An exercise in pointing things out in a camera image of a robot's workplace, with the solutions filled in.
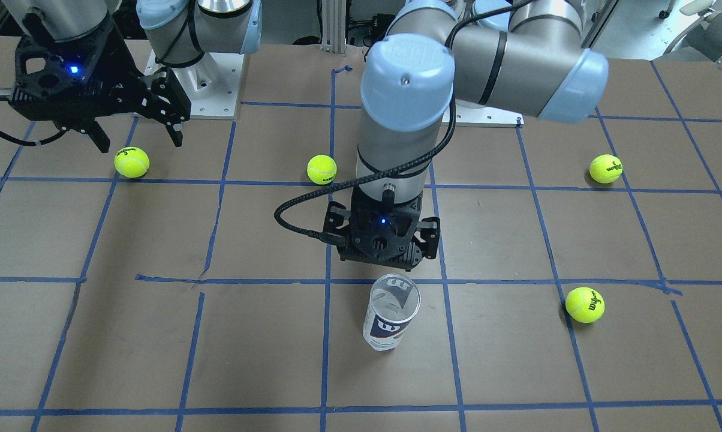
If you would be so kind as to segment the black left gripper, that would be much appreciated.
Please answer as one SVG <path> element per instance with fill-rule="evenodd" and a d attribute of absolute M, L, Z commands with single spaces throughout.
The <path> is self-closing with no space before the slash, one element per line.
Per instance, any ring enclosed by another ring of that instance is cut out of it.
<path fill-rule="evenodd" d="M 394 203 L 391 192 L 374 200 L 354 189 L 351 205 L 331 200 L 323 222 L 323 242 L 333 245 L 342 262 L 362 262 L 413 270 L 435 259 L 440 246 L 440 219 L 421 219 L 422 195 Z"/>

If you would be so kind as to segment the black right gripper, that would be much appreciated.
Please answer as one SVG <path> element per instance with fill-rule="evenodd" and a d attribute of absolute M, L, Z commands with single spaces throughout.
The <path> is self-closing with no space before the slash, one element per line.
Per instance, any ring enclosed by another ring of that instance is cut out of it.
<path fill-rule="evenodd" d="M 8 103 L 32 121 L 54 121 L 59 129 L 85 133 L 103 154 L 111 139 L 96 118 L 128 113 L 166 126 L 180 148 L 191 102 L 177 77 L 166 67 L 143 74 L 111 14 L 94 17 L 87 32 L 59 38 L 49 13 L 26 12 Z"/>

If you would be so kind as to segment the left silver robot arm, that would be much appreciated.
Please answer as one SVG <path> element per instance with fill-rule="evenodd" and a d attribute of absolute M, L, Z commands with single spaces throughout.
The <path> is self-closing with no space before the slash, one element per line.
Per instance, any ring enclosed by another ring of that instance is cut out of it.
<path fill-rule="evenodd" d="M 458 101 L 575 124 L 593 112 L 609 66 L 581 46 L 572 1 L 499 2 L 493 28 L 443 1 L 408 1 L 371 47 L 351 203 L 331 202 L 319 235 L 341 260 L 409 271 L 433 259 L 440 219 L 421 218 L 426 177 L 444 115 Z"/>

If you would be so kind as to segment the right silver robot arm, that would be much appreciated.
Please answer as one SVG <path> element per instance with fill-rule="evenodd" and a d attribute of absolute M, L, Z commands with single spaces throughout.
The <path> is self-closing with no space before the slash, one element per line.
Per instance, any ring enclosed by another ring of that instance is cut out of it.
<path fill-rule="evenodd" d="M 106 1 L 6 1 L 24 31 L 15 51 L 15 79 L 0 100 L 30 121 L 51 121 L 57 133 L 41 140 L 0 137 L 43 146 L 75 131 L 102 153 L 110 139 L 97 119 L 137 114 L 164 126 L 173 145 L 194 102 L 224 90 L 227 74 L 213 53 L 259 49 L 259 1 L 138 1 L 139 25 L 158 68 L 142 72 Z"/>

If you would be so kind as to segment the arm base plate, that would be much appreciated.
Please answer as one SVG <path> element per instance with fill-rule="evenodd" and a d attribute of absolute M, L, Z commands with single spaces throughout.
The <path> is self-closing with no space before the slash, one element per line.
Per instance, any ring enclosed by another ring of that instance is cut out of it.
<path fill-rule="evenodd" d="M 516 128 L 525 125 L 524 117 L 511 110 L 479 106 L 473 102 L 455 101 L 457 127 Z"/>
<path fill-rule="evenodd" d="M 191 119 L 236 117 L 245 61 L 237 53 L 203 52 L 194 65 L 173 69 L 191 102 Z"/>

